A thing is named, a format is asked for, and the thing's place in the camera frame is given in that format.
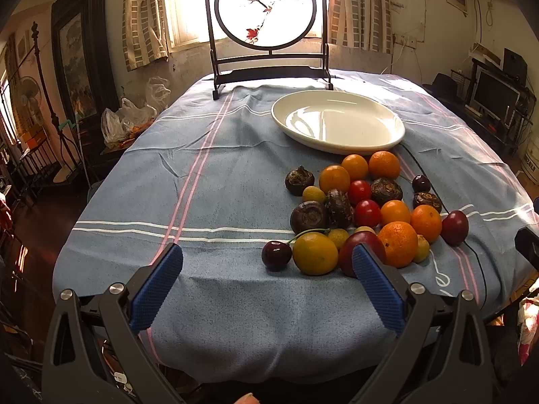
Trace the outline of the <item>dark red plum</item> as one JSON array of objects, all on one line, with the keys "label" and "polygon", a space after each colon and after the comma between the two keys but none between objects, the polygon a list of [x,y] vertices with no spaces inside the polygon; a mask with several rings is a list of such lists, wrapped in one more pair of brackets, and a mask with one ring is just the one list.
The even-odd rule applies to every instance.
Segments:
[{"label": "dark red plum", "polygon": [[441,236],[451,247],[459,246],[469,234],[469,221],[462,211],[450,212],[442,221]]}]

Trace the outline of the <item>round bird screen ornament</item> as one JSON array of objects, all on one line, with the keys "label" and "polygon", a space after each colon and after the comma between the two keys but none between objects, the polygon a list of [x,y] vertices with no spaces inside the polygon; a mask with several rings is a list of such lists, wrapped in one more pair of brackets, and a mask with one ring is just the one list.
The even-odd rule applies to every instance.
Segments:
[{"label": "round bird screen ornament", "polygon": [[212,98],[224,86],[319,79],[331,90],[328,0],[204,0]]}]

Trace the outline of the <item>dark red cherry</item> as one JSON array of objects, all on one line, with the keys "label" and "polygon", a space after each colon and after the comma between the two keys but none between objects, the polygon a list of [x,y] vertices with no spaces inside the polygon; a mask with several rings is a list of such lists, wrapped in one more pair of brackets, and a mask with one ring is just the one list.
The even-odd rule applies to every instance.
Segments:
[{"label": "dark red cherry", "polygon": [[268,271],[278,272],[284,270],[292,255],[292,250],[287,243],[269,241],[261,251],[261,259]]}]

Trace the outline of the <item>white oval plate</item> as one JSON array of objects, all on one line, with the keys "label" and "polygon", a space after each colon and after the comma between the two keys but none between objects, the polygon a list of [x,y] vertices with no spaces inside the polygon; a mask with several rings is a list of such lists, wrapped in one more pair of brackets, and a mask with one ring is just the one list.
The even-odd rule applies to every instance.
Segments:
[{"label": "white oval plate", "polygon": [[277,99],[271,116],[283,133],[322,152],[371,155],[390,150],[406,128],[395,112],[365,96],[334,90],[303,90]]}]

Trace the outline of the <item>blue striped tablecloth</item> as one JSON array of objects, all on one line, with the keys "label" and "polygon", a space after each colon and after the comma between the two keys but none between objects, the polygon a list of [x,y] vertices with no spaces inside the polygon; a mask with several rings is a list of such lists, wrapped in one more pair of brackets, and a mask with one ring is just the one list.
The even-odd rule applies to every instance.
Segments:
[{"label": "blue striped tablecloth", "polygon": [[[515,249],[536,228],[533,202],[511,169],[461,119],[395,75],[336,70],[336,90],[389,107],[406,127],[399,184],[423,172],[451,210],[468,215],[466,242],[434,243],[404,268],[439,295],[474,293],[484,315],[500,311],[532,272]],[[159,363],[201,382],[270,377],[325,381],[376,365],[395,336],[361,284],[340,272],[309,277],[294,265],[271,274],[270,240],[290,238],[298,199],[286,174],[319,172],[337,156],[286,136],[271,118],[280,97],[315,90],[311,79],[226,86],[197,81],[122,155],[75,223],[56,262],[53,291],[95,295],[126,282],[167,243],[184,267],[141,341]]]}]

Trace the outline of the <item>dark framed painting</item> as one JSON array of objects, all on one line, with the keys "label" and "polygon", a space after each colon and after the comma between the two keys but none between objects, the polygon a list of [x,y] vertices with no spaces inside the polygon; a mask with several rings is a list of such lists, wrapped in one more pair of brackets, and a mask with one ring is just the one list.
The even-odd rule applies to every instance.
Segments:
[{"label": "dark framed painting", "polygon": [[116,109],[106,24],[106,0],[56,0],[51,44],[59,94],[70,121]]}]

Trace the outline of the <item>red cherry tomato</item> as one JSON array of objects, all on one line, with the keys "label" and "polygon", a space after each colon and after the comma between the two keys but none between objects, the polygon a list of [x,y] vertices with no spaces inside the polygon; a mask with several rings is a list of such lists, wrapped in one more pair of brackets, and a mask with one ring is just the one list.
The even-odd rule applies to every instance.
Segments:
[{"label": "red cherry tomato", "polygon": [[354,209],[354,223],[357,227],[368,226],[375,228],[381,224],[382,214],[379,206],[373,200],[358,202]]}]

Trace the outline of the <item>patterned curtain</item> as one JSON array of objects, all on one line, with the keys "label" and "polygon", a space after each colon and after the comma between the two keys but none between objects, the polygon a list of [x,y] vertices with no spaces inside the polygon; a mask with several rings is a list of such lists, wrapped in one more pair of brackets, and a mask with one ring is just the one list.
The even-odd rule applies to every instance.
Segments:
[{"label": "patterned curtain", "polygon": [[123,0],[122,51],[128,72],[168,58],[164,0]]},{"label": "patterned curtain", "polygon": [[329,0],[329,42],[390,54],[393,32],[390,0]]}]

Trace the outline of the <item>large orange front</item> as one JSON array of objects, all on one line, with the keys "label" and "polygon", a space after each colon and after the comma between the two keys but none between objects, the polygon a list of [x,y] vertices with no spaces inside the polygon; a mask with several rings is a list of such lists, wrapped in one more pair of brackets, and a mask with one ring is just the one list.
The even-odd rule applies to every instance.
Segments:
[{"label": "large orange front", "polygon": [[415,258],[418,240],[411,224],[391,222],[386,224],[377,236],[385,248],[385,258],[382,258],[385,265],[403,268]]}]

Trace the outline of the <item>white plastic bag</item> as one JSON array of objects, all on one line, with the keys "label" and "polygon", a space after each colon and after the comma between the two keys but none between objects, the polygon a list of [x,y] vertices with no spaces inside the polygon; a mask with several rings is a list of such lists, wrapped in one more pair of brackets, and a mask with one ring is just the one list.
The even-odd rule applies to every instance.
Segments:
[{"label": "white plastic bag", "polygon": [[170,104],[170,81],[164,77],[150,77],[144,87],[142,107],[127,97],[121,98],[120,108],[106,108],[101,114],[100,128],[107,147],[120,146],[146,130]]}]

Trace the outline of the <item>black coat stand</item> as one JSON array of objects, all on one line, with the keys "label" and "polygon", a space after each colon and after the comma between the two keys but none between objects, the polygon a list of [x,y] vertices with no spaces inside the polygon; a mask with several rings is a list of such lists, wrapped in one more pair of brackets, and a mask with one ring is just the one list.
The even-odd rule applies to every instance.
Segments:
[{"label": "black coat stand", "polygon": [[42,93],[46,99],[46,105],[49,108],[50,120],[53,128],[56,131],[59,140],[59,156],[60,164],[62,165],[60,171],[64,171],[63,176],[64,180],[73,181],[76,177],[81,175],[81,172],[84,173],[86,181],[88,180],[88,175],[86,174],[84,166],[84,157],[81,154],[80,149],[75,144],[74,140],[67,137],[64,133],[64,128],[70,128],[68,121],[60,122],[58,114],[55,112],[50,97],[49,92],[47,91],[46,81],[44,78],[43,68],[40,59],[40,48],[38,45],[38,24],[36,21],[32,23],[31,26],[31,37],[33,39],[33,51],[36,58],[36,67],[37,73],[39,75],[39,80],[42,86]]}]

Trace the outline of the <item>orange mandarin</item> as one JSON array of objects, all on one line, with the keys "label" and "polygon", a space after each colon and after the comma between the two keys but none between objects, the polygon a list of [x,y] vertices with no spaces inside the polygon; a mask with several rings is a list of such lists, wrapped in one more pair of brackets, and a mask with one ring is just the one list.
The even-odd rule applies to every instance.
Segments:
[{"label": "orange mandarin", "polygon": [[429,243],[435,243],[441,235],[441,217],[439,212],[430,205],[417,206],[411,212],[410,224],[416,233],[422,235]]}]

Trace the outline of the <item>computer monitor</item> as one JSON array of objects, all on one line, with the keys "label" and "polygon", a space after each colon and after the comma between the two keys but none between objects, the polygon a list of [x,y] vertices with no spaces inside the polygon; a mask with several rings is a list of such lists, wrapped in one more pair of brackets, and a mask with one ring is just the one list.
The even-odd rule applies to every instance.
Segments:
[{"label": "computer monitor", "polygon": [[509,129],[520,92],[484,68],[478,68],[471,94],[471,108],[497,119]]}]

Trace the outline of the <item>large red plum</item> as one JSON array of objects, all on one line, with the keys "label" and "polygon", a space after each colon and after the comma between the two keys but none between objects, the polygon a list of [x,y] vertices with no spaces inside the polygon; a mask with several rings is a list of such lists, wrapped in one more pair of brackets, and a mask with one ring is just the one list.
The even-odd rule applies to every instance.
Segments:
[{"label": "large red plum", "polygon": [[340,249],[338,265],[341,271],[349,277],[355,278],[352,264],[352,254],[354,247],[358,244],[366,244],[377,258],[383,263],[385,261],[385,247],[376,234],[370,231],[360,231],[350,235]]}]

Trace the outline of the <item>right patterned curtain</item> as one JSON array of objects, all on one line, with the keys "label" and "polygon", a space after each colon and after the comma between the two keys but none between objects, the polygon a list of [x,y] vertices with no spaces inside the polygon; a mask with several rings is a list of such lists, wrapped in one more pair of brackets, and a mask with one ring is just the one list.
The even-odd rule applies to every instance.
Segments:
[{"label": "right patterned curtain", "polygon": [[390,54],[393,32],[390,0],[329,0],[329,42]]}]

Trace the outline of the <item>left patterned curtain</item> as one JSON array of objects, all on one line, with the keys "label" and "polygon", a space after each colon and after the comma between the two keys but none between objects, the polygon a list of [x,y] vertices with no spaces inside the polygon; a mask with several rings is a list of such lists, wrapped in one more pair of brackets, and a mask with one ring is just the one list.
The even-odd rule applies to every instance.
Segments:
[{"label": "left patterned curtain", "polygon": [[164,0],[123,0],[122,51],[128,72],[168,58]]}]

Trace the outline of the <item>dark brown water chestnut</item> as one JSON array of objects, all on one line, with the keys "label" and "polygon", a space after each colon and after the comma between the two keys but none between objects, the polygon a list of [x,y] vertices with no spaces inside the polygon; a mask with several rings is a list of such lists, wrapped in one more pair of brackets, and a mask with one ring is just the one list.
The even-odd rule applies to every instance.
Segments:
[{"label": "dark brown water chestnut", "polygon": [[295,234],[328,226],[324,206],[316,201],[300,203],[290,215],[290,227]]}]

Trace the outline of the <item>yellow orange citrus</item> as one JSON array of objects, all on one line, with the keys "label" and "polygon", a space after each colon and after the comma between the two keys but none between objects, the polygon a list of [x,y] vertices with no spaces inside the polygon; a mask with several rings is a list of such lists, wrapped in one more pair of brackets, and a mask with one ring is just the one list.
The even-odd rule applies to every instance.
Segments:
[{"label": "yellow orange citrus", "polygon": [[331,273],[338,264],[339,252],[325,234],[310,232],[300,236],[292,247],[292,259],[303,274],[319,276]]}]

